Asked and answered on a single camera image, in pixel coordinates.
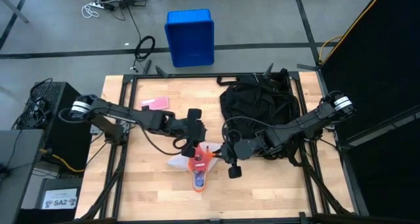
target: gray floor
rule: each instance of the gray floor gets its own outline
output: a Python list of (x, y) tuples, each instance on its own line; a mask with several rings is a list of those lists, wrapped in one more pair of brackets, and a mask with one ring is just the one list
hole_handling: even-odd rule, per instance
[[(81, 7), (91, 1), (26, 0), (22, 13), (30, 22), (16, 20), (0, 54), (135, 48), (138, 35), (127, 10), (124, 22), (103, 10), (97, 10), (99, 18), (83, 18)], [(344, 34), (369, 1), (302, 0), (315, 42)], [(308, 42), (295, 0), (151, 0), (145, 8), (131, 10), (142, 35), (154, 36), (156, 47), (167, 47), (167, 12), (202, 8), (211, 11), (216, 45)], [(0, 31), (11, 16), (0, 3)], [(324, 57), (330, 50), (324, 51)], [(80, 93), (100, 94), (105, 76), (133, 73), (129, 70), (133, 59), (133, 55), (108, 55), (0, 60), (0, 129), (10, 129), (35, 81), (52, 77), (68, 81)], [(262, 72), (271, 62), (275, 70), (297, 70), (298, 63), (314, 65), (310, 48), (221, 50), (215, 51), (212, 66), (181, 69), (173, 67), (169, 53), (154, 53), (150, 59), (170, 73)]]

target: wooden tabletop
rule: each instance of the wooden tabletop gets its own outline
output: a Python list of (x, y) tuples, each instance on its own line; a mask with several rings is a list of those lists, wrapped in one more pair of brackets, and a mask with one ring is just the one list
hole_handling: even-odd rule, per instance
[[(314, 72), (299, 74), (309, 111), (317, 107), (322, 96), (318, 78)], [(106, 77), (102, 91), (104, 100), (118, 103), (122, 77)], [(140, 110), (141, 100), (160, 96), (169, 97), (170, 108), (166, 110), (173, 111), (177, 118), (185, 118), (189, 108), (200, 108), (207, 128), (206, 140), (222, 143), (224, 119), (219, 96), (225, 90), (226, 87), (217, 85), (215, 78), (141, 79), (136, 86), (134, 108)], [(175, 152), (172, 138), (159, 135), (150, 135), (150, 138), (163, 150)], [(324, 131), (324, 139), (334, 143), (332, 134), (327, 131)], [(103, 139), (95, 141), (89, 157), (102, 145)], [(109, 153), (107, 146), (87, 167), (75, 217), (85, 214), (102, 191)], [(352, 211), (337, 151), (319, 141), (318, 157), (325, 185), (343, 207)], [(192, 188), (191, 173), (167, 165), (170, 158), (152, 147), (138, 127), (130, 132), (119, 205), (120, 221), (297, 217), (299, 212), (310, 216), (303, 170), (293, 167), (288, 159), (239, 161), (242, 177), (237, 179), (229, 179), (229, 165), (219, 160), (207, 175), (205, 190), (197, 193)], [(319, 192), (314, 183), (313, 186), (321, 211)], [(108, 216), (113, 197), (114, 190), (110, 193)]]

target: blue plastic bin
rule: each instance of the blue plastic bin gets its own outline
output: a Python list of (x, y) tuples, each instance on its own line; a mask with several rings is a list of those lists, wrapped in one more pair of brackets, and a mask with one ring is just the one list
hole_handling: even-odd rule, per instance
[(214, 26), (208, 9), (168, 12), (165, 32), (173, 65), (185, 67), (213, 64)]

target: label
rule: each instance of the label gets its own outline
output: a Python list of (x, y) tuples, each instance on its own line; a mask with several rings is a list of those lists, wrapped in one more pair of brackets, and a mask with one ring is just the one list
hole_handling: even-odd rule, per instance
[(340, 110), (340, 109), (342, 109), (342, 108), (344, 108), (344, 107), (346, 107), (346, 106), (348, 106), (348, 105), (351, 105), (351, 104), (352, 104), (352, 102), (350, 102), (350, 101), (345, 101), (345, 102), (341, 103), (340, 105), (336, 106), (334, 109), (335, 109), (336, 111), (338, 111), (338, 110)]
[(45, 192), (42, 209), (59, 210), (76, 207), (77, 189), (48, 190)]
[(347, 101), (347, 100), (348, 100), (348, 97), (342, 97), (341, 99), (335, 101), (334, 104), (337, 106), (338, 104), (340, 104), (344, 101)]

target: pink object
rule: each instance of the pink object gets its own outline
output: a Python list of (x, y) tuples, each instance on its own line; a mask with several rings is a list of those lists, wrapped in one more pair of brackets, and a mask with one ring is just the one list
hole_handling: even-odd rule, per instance
[(158, 97), (155, 99), (143, 100), (140, 102), (140, 106), (149, 106), (150, 110), (162, 110), (169, 108), (168, 96)]

